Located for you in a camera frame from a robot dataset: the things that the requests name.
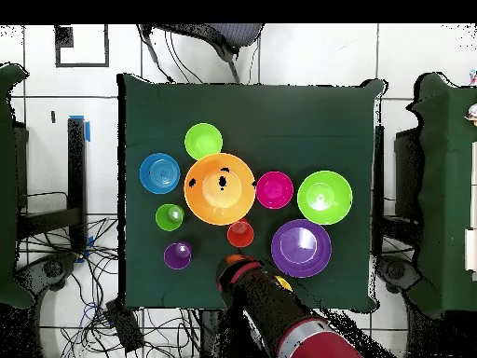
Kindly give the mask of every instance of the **floor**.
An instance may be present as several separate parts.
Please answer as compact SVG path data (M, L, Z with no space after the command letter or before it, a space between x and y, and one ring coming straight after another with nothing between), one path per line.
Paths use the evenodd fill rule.
M87 178L91 223L105 217L109 222L116 218L116 74L133 73L152 82L165 82L141 43L135 25L109 25L108 31L109 67L56 68L53 26L0 26L0 63L18 63L30 74L11 92L15 117L26 122L30 131L28 193L67 190L66 119L83 115L90 122ZM74 25L75 46L61 50L61 61L104 62L102 35L102 25ZM390 199L385 202L385 210L393 214L393 140L397 131L417 126L416 117L405 110L412 101L414 83L423 73L440 71L455 84L468 85L469 71L477 66L475 36L475 27L464 24L268 24L262 34L260 51L255 52L256 43L243 48L237 69L241 81L251 84L258 82L259 64L260 82L267 85L356 86L370 78L388 81L381 121L386 128L385 196ZM181 61L204 82L233 82L228 66L208 44L175 34L172 37ZM163 70L174 80L185 82L165 46L164 33L153 33L152 41ZM191 75L189 79L198 82ZM64 205L62 195L29 198L30 212L59 209ZM41 255L33 242L28 240L23 244L25 252L20 255L19 266ZM117 246L116 226L103 235L102 245ZM102 275L106 301L116 296L115 266L117 262L111 261L110 273ZM74 274L82 285L83 295L91 300L88 268L78 263ZM388 293L379 279L375 279L375 298L380 306L372 314L350 315L372 338L402 357L407 337L402 298ZM47 293L40 317L46 358L60 358L66 344L60 328L65 328L71 336L81 326L83 315L84 304L73 279L70 278L59 293ZM177 337L180 341L187 339L184 329L177 329L177 321L165 324L160 331L154 329L177 317L180 317L178 310L138 312L139 323L151 344L166 341L176 344ZM145 358L146 355L147 358L165 358L151 347L145 347L137 356L134 352L125 355L123 351L113 351L111 358ZM191 351L183 349L183 355L189 357ZM89 353L85 358L105 356Z

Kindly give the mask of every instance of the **purple plate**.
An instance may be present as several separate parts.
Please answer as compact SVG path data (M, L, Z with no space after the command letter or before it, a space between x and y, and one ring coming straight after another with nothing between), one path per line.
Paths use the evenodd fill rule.
M293 220L282 225L272 240L275 265L292 277L311 277L320 273L332 255L326 230L308 220Z

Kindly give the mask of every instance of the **lime green bowl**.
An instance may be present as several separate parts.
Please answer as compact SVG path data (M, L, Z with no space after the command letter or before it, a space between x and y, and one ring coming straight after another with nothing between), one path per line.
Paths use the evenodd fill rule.
M168 232L181 226L184 220L184 209L177 204L163 204L156 211L156 224Z
M352 202L351 186L336 172L314 172L298 188L298 208L315 224L330 225L341 221Z
M222 134L211 124L199 123L187 131L184 143L187 154L199 160L222 150Z

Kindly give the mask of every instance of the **magenta bowl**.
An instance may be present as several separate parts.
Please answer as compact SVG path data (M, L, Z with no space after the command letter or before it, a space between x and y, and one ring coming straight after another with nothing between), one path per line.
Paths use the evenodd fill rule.
M267 209L280 209L292 200L292 180L282 172L266 172L258 180L256 196Z

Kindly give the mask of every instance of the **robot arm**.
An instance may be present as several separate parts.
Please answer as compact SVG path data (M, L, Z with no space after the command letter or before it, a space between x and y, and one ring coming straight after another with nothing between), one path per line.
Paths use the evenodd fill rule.
M253 257L226 257L216 280L225 305L248 312L271 358L363 358Z

